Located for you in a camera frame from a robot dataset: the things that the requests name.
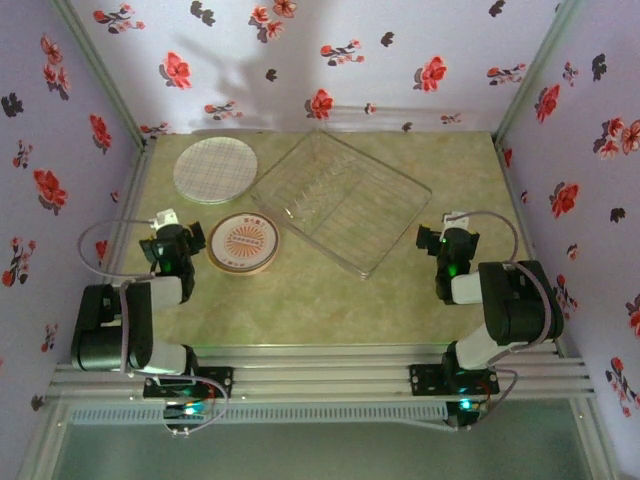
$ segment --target floral wallpaper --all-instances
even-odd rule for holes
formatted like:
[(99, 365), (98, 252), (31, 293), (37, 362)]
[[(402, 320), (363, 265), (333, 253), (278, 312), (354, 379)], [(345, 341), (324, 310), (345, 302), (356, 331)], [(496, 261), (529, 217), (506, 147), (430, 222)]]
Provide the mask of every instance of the floral wallpaper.
[[(9, 66), (0, 71), (0, 477), (9, 480), (56, 364), (69, 361), (82, 290), (96, 280), (76, 239), (116, 215), (136, 147), (47, 2), (7, 10), (0, 42)], [(108, 237), (88, 239), (96, 264)]]
[(495, 131), (559, 0), (70, 3), (141, 133), (162, 134)]
[[(502, 3), (500, 16), (511, 7)], [(634, 477), (640, 477), (638, 16), (634, 0), (620, 0), (615, 9), (582, 4), (501, 142), (521, 217), (555, 278), (565, 332), (590, 371), (620, 465)]]

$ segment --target black mounting plate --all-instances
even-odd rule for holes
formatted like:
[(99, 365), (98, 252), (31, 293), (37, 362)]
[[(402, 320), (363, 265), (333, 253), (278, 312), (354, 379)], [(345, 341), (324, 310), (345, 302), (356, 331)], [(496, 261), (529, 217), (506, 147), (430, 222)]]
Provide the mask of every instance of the black mounting plate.
[[(198, 367), (195, 376), (206, 377), (215, 380), (222, 385), (229, 396), (233, 388), (233, 368), (232, 367)], [(197, 382), (193, 385), (190, 382), (177, 382), (174, 380), (160, 380), (156, 383), (152, 378), (151, 382), (145, 382), (142, 392), (143, 398), (196, 398), (203, 399), (210, 396), (209, 385)], [(222, 393), (214, 389), (214, 398), (222, 398)]]
[(500, 392), (498, 379), (491, 370), (463, 370), (448, 380), (441, 364), (409, 365), (409, 382), (414, 397), (443, 395), (494, 395)]

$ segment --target transparent container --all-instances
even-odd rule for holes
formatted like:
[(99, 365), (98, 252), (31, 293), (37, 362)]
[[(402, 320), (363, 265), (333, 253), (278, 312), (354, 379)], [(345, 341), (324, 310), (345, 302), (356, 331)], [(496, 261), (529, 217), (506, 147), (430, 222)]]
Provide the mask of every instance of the transparent container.
[(254, 186), (258, 208), (366, 279), (431, 190), (323, 132), (305, 135)]

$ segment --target white connector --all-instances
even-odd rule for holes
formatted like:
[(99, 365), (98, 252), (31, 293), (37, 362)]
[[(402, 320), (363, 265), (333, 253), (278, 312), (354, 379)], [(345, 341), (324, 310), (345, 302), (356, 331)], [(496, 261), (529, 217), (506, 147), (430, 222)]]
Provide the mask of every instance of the white connector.
[(176, 212), (170, 208), (168, 210), (158, 212), (156, 218), (150, 218), (149, 221), (153, 222), (151, 228), (157, 231), (166, 225), (178, 224), (178, 215), (176, 215)]
[(465, 212), (451, 212), (444, 214), (444, 228), (440, 234), (440, 241), (444, 238), (444, 232), (446, 232), (448, 228), (461, 228), (469, 231), (469, 217), (459, 218), (458, 220), (449, 220), (450, 218), (455, 218), (464, 214)]

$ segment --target cable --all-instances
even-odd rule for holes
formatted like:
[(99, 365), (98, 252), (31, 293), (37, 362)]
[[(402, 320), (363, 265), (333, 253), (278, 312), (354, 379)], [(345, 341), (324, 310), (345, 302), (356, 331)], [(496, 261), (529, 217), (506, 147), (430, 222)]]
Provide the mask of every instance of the cable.
[(507, 217), (500, 215), (499, 213), (492, 212), (490, 210), (476, 210), (474, 212), (463, 213), (462, 215), (458, 215), (456, 217), (449, 217), (448, 220), (451, 220), (451, 221), (459, 220), (461, 218), (472, 217), (474, 215), (489, 215), (491, 217), (499, 218), (500, 220), (502, 220), (504, 223), (507, 224), (507, 226), (511, 229), (511, 233), (513, 233), (513, 239), (514, 239), (513, 252), (511, 253), (511, 257), (509, 257), (509, 260), (507, 260), (507, 262), (515, 261), (516, 256), (518, 255), (518, 243), (519, 243), (518, 229)]
[[(111, 278), (125, 278), (127, 280), (125, 280), (124, 282), (122, 282), (122, 284), (120, 285), (119, 288), (119, 296), (120, 296), (120, 311), (121, 311), (121, 315), (122, 315), (122, 345), (121, 345), (121, 349), (120, 349), (120, 373), (127, 373), (127, 364), (128, 364), (128, 353), (129, 353), (129, 306), (127, 304), (127, 288), (131, 283), (137, 282), (137, 281), (142, 281), (142, 280), (149, 280), (151, 278), (154, 278), (154, 274), (152, 273), (143, 273), (143, 274), (130, 274), (130, 273), (110, 273), (110, 272), (105, 272), (102, 271), (100, 269), (95, 268), (93, 265), (91, 265), (89, 263), (89, 261), (85, 258), (85, 256), (82, 253), (82, 242), (84, 240), (84, 238), (87, 236), (87, 234), (92, 231), (94, 228), (97, 228), (101, 225), (107, 225), (107, 224), (111, 224), (111, 223), (128, 223), (128, 224), (141, 224), (141, 225), (153, 225), (153, 222), (148, 221), (148, 220), (120, 220), (120, 219), (113, 219), (113, 220), (105, 220), (103, 222), (97, 222), (94, 223), (93, 225), (89, 226), (88, 228), (86, 228), (78, 237), (78, 241), (76, 243), (76, 247), (78, 250), (78, 256), (80, 257), (80, 260), (82, 261), (82, 263), (84, 264), (85, 267), (87, 267), (89, 270), (91, 270), (94, 273), (97, 273), (98, 275), (102, 275), (104, 277), (111, 277)], [(205, 423), (198, 425), (197, 427), (194, 427), (192, 429), (189, 430), (185, 430), (185, 431), (178, 431), (178, 430), (172, 430), (174, 435), (184, 435), (187, 436), (189, 435), (191, 432), (197, 432), (198, 430), (202, 430), (203, 428), (208, 427), (209, 425), (217, 422), (218, 420), (220, 420), (226, 413), (227, 410), (229, 409), (229, 394), (227, 393), (227, 391), (224, 389), (224, 387), (222, 385), (220, 385), (218, 382), (216, 382), (215, 380), (212, 380), (210, 378), (206, 378), (206, 377), (199, 377), (199, 376), (192, 376), (192, 375), (167, 375), (167, 374), (161, 374), (161, 375), (156, 375), (156, 374), (145, 374), (143, 372), (131, 372), (133, 375), (138, 375), (144, 378), (151, 378), (151, 379), (165, 379), (165, 380), (175, 380), (176, 378), (181, 378), (181, 379), (185, 379), (185, 380), (191, 380), (193, 382), (201, 382), (201, 383), (207, 383), (210, 386), (216, 388), (217, 390), (220, 391), (220, 393), (222, 393), (222, 396), (225, 399), (225, 403), (224, 406), (222, 407), (222, 410), (220, 411), (220, 413), (218, 413), (218, 415), (216, 415), (215, 417), (209, 419), (208, 421), (206, 421)]]
[(120, 347), (120, 373), (127, 373), (129, 356), (129, 305), (127, 304), (127, 287), (134, 280), (125, 280), (120, 285), (120, 313), (122, 316), (122, 342)]
[(184, 430), (184, 431), (180, 431), (180, 430), (172, 430), (172, 433), (174, 435), (181, 435), (181, 436), (188, 436), (191, 433), (195, 433), (198, 430), (202, 430), (204, 428), (207, 428), (209, 425), (214, 424), (215, 422), (217, 422), (218, 420), (220, 420), (222, 417), (224, 417), (227, 413), (227, 410), (229, 410), (229, 394), (227, 393), (227, 391), (224, 389), (224, 387), (222, 385), (220, 385), (218, 382), (216, 382), (215, 380), (212, 380), (210, 378), (207, 377), (199, 377), (199, 376), (192, 376), (192, 375), (155, 375), (155, 374), (145, 374), (145, 373), (139, 373), (139, 372), (135, 372), (134, 375), (140, 375), (143, 376), (145, 378), (151, 378), (151, 379), (164, 379), (164, 380), (175, 380), (176, 378), (184, 378), (184, 379), (189, 379), (192, 380), (194, 382), (201, 382), (201, 383), (208, 383), (209, 385), (215, 387), (216, 389), (218, 389), (220, 391), (220, 393), (222, 394), (223, 398), (224, 398), (224, 405), (222, 407), (222, 410), (215, 416), (210, 418), (209, 420), (207, 420), (206, 422), (204, 422), (201, 425), (198, 425), (197, 427), (191, 428), (189, 430)]
[(111, 278), (139, 278), (139, 277), (148, 277), (149, 274), (148, 273), (143, 273), (143, 274), (132, 274), (132, 273), (110, 273), (110, 272), (105, 272), (103, 270), (100, 270), (99, 268), (94, 267), (93, 265), (91, 265), (89, 263), (89, 261), (85, 258), (84, 254), (82, 253), (82, 242), (84, 241), (84, 237), (87, 236), (87, 234), (92, 231), (94, 228), (100, 227), (102, 225), (108, 225), (110, 223), (128, 223), (128, 224), (139, 224), (139, 225), (153, 225), (153, 222), (149, 221), (149, 220), (121, 220), (121, 219), (113, 219), (113, 220), (105, 220), (103, 222), (97, 222), (94, 223), (93, 225), (91, 225), (90, 227), (87, 227), (78, 237), (78, 242), (76, 243), (76, 248), (78, 250), (78, 255), (80, 256), (80, 261), (84, 264), (85, 267), (87, 267), (89, 270), (91, 270), (94, 273), (97, 273), (98, 275), (102, 275), (104, 277), (111, 277)]
[(518, 242), (519, 242), (518, 230), (516, 229), (515, 225), (503, 215), (500, 215), (499, 213), (496, 213), (496, 212), (491, 212), (489, 210), (477, 210), (474, 212), (464, 213), (462, 215), (450, 217), (449, 220), (459, 220), (461, 218), (471, 217), (473, 215), (490, 215), (492, 217), (499, 218), (509, 226), (509, 228), (511, 229), (511, 233), (513, 233), (513, 239), (514, 239), (513, 252), (511, 253), (511, 257), (509, 257), (509, 260), (502, 263), (504, 265), (510, 265), (520, 270), (529, 280), (531, 280), (533, 285), (538, 290), (538, 294), (540, 295), (540, 298), (542, 299), (542, 304), (544, 306), (544, 325), (542, 327), (542, 331), (540, 332), (540, 335), (538, 335), (538, 337), (533, 342), (530, 342), (526, 345), (516, 345), (514, 347), (511, 347), (508, 350), (505, 350), (493, 356), (487, 361), (487, 368), (490, 371), (495, 373), (509, 373), (513, 375), (513, 380), (511, 381), (511, 384), (507, 387), (507, 389), (504, 391), (504, 393), (500, 395), (500, 398), (498, 398), (498, 400), (495, 401), (495, 403), (493, 404), (493, 407), (490, 408), (483, 417), (480, 417), (478, 419), (478, 421), (474, 424), (474, 427), (475, 427), (475, 425), (477, 425), (481, 421), (488, 418), (495, 411), (495, 409), (511, 393), (513, 388), (516, 386), (516, 383), (518, 382), (518, 378), (519, 378), (518, 372), (508, 368), (496, 367), (495, 363), (498, 360), (501, 360), (502, 358), (506, 357), (507, 355), (528, 350), (530, 348), (540, 345), (542, 342), (546, 340), (547, 336), (549, 335), (549, 331), (551, 330), (551, 302), (549, 301), (549, 297), (547, 296), (547, 292), (545, 292), (544, 287), (542, 286), (542, 283), (540, 283), (540, 281), (536, 278), (536, 276), (528, 268), (520, 265), (515, 261), (516, 256), (518, 255)]
[(429, 423), (426, 420), (424, 422), (420, 420), (411, 420), (411, 419), (403, 419), (396, 420), (393, 423), (399, 423), (401, 425), (410, 425), (412, 427), (420, 427), (420, 428), (429, 428), (433, 430), (440, 430), (444, 432), (455, 433), (458, 431), (458, 427), (454, 427), (445, 422), (445, 425), (440, 425), (438, 423)]
[[(140, 279), (146, 280), (148, 279), (148, 277), (149, 276), (146, 275), (146, 276), (140, 277)], [(127, 306), (126, 290), (129, 284), (134, 283), (137, 280), (138, 279), (126, 280), (122, 283), (122, 285), (120, 285), (120, 292), (119, 292), (120, 293), (120, 310), (122, 314), (122, 346), (120, 350), (120, 372), (121, 373), (127, 373), (127, 363), (128, 363), (127, 356), (129, 353), (129, 308)], [(203, 428), (206, 428), (209, 425), (212, 425), (213, 423), (220, 420), (227, 413), (227, 410), (229, 409), (229, 394), (227, 393), (227, 391), (224, 389), (222, 385), (220, 385), (218, 382), (210, 378), (193, 376), (193, 375), (168, 375), (168, 374), (157, 375), (157, 374), (147, 374), (144, 372), (132, 372), (132, 373), (133, 375), (138, 375), (144, 378), (150, 378), (152, 380), (155, 379), (156, 383), (159, 383), (157, 382), (157, 380), (159, 379), (175, 380), (177, 378), (191, 380), (193, 382), (207, 383), (212, 387), (216, 388), (217, 390), (219, 390), (220, 393), (222, 393), (222, 396), (224, 397), (225, 402), (222, 407), (222, 410), (220, 411), (220, 413), (218, 413), (218, 415), (209, 419), (203, 424), (198, 425), (197, 427), (194, 427), (189, 430), (179, 431), (177, 429), (173, 429), (173, 430), (170, 429), (174, 435), (187, 436), (192, 432), (197, 432), (198, 430), (202, 430)]]

